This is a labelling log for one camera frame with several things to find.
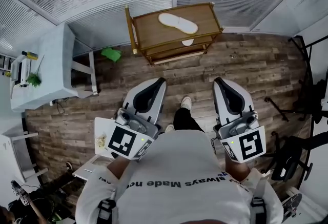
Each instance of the black chair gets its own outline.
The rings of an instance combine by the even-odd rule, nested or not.
[[[271,179],[283,180],[286,182],[288,179],[293,177],[297,166],[300,165],[307,171],[304,179],[307,180],[310,175],[313,163],[310,163],[310,166],[307,166],[302,161],[300,161],[302,150],[312,150],[319,146],[328,144],[328,132],[323,132],[306,139],[296,136],[283,137],[282,139],[285,140],[285,143],[282,148],[280,148],[279,135],[276,132],[272,132],[272,135],[276,137],[276,151],[272,154],[262,155],[262,157],[272,157],[272,161],[270,162],[269,166],[262,172],[267,173],[273,167],[273,165],[276,164]]]

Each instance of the green cloth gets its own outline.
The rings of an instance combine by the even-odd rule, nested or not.
[[[121,58],[121,52],[118,50],[114,50],[111,47],[104,48],[101,51],[101,55],[107,57],[108,59],[117,62]]]

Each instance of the shoe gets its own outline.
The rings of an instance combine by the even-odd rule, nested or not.
[[[187,108],[189,111],[191,110],[191,98],[188,96],[185,96],[183,100],[181,101],[181,107]]]
[[[66,169],[68,172],[73,172],[73,166],[70,162],[66,162]]]
[[[169,133],[171,131],[174,131],[174,126],[173,124],[169,124],[166,128],[165,128],[165,133]]]
[[[193,39],[189,39],[189,40],[184,40],[184,41],[182,41],[182,44],[183,44],[184,46],[190,46],[190,45],[193,44],[193,42],[194,42]]]
[[[158,20],[161,24],[175,27],[176,29],[179,29],[181,32],[186,34],[194,34],[198,30],[198,26],[192,21],[170,13],[160,13],[158,15]]]

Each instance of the white sneaker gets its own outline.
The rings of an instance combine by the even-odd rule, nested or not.
[[[169,133],[171,131],[174,131],[174,126],[173,124],[169,124],[166,128],[165,128],[165,133]]]
[[[181,107],[191,110],[191,98],[188,96],[185,96],[181,102]]]

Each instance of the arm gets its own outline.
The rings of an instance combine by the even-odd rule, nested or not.
[[[246,163],[237,163],[232,161],[226,152],[225,170],[237,181],[243,181],[251,172],[251,169]]]
[[[107,168],[117,177],[117,179],[120,179],[129,163],[129,159],[122,156],[118,156],[116,160],[114,160],[107,166]]]
[[[254,194],[257,185],[261,179],[262,179],[262,174],[258,172],[256,168],[252,168],[247,178],[241,181],[241,183]],[[263,199],[265,202],[266,212],[268,214],[267,223],[281,224],[283,219],[282,204],[276,192],[267,181],[265,183]]]
[[[77,224],[96,223],[99,203],[104,199],[113,199],[118,180],[130,160],[118,157],[107,167],[99,166],[88,181],[77,201],[75,219]]]
[[[32,209],[34,210],[35,214],[38,217],[38,223],[39,224],[46,224],[47,220],[43,217],[43,215],[41,214],[40,210],[36,207],[36,205],[33,202],[30,202],[30,205],[31,205]]]

